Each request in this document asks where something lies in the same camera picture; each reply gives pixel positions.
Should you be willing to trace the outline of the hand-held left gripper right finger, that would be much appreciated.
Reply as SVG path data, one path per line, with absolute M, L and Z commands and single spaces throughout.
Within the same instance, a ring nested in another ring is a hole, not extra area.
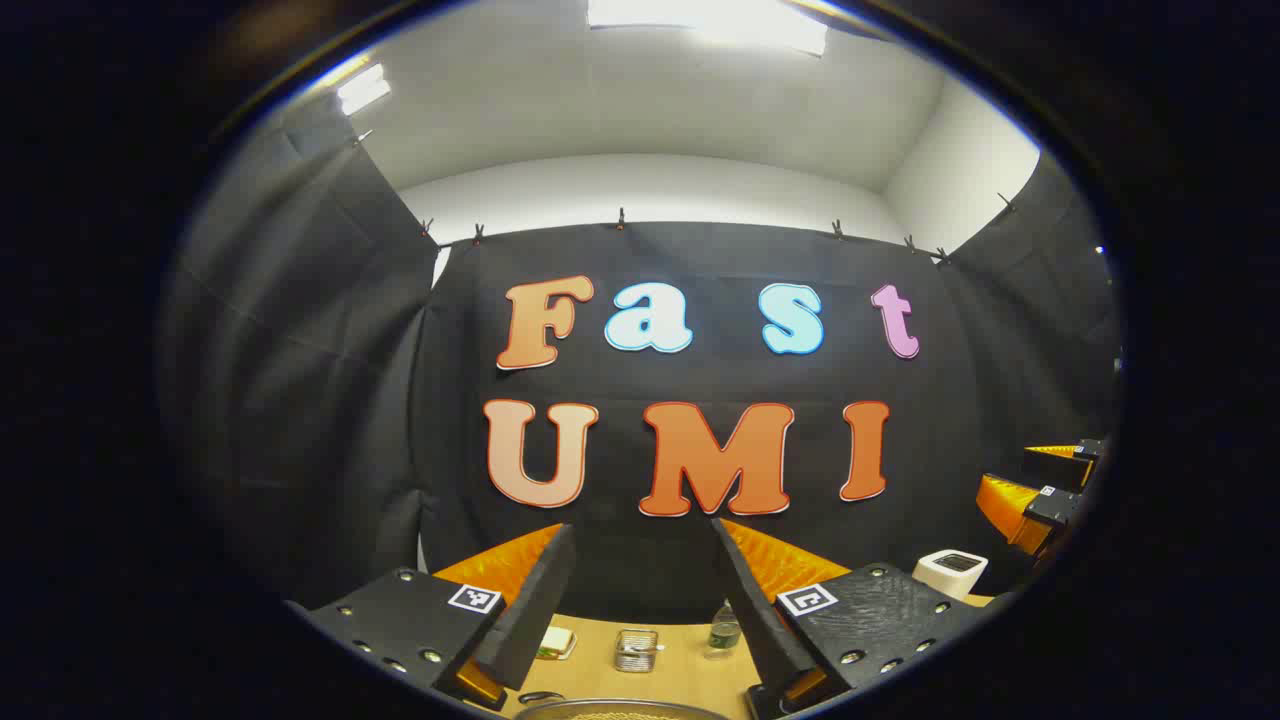
M 721 592 L 762 680 L 758 697 L 783 717 L 876 694 L 1001 606 L 948 596 L 887 562 L 849 569 L 719 518 L 710 534 Z

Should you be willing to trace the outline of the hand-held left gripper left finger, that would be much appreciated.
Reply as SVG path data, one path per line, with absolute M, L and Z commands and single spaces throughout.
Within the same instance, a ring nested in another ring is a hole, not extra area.
M 420 523 L 401 564 L 308 607 L 287 607 L 337 648 L 419 692 L 502 710 L 527 679 L 577 561 L 576 533 L 552 524 L 442 570 Z

